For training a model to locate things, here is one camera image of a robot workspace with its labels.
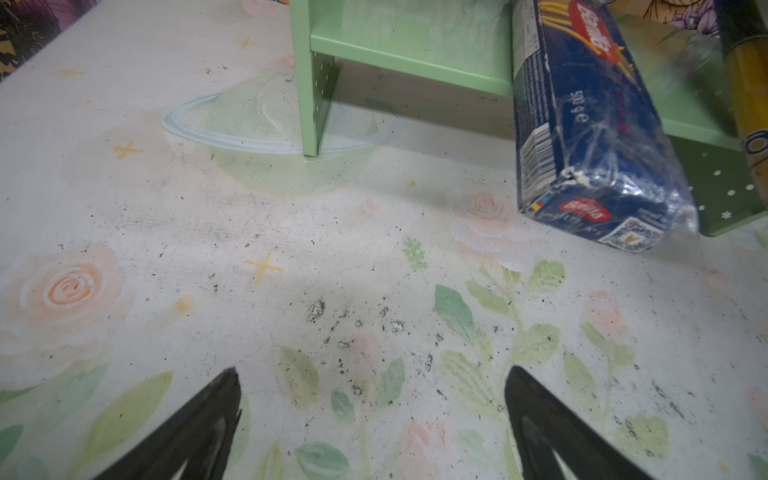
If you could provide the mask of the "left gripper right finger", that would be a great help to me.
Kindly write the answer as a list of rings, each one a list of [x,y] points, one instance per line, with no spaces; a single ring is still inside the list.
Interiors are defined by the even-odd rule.
[[[524,368],[511,368],[504,394],[525,479],[563,479],[561,463],[578,479],[651,478]]]

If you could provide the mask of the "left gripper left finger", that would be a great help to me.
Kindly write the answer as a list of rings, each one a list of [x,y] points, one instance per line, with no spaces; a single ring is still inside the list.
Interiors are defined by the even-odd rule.
[[[223,370],[99,479],[221,479],[240,420],[241,385]]]

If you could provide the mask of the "blue Barilla spaghetti box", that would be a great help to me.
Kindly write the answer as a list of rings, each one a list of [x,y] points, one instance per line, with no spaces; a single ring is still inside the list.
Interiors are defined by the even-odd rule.
[[[511,33],[519,211],[629,253],[695,232],[689,183],[608,8],[516,1]]]

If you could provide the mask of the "clear Ankara spaghetti pack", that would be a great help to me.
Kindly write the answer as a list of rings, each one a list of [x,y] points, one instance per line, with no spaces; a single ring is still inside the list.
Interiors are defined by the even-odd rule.
[[[741,148],[767,200],[767,26],[751,0],[715,0],[726,79]]]

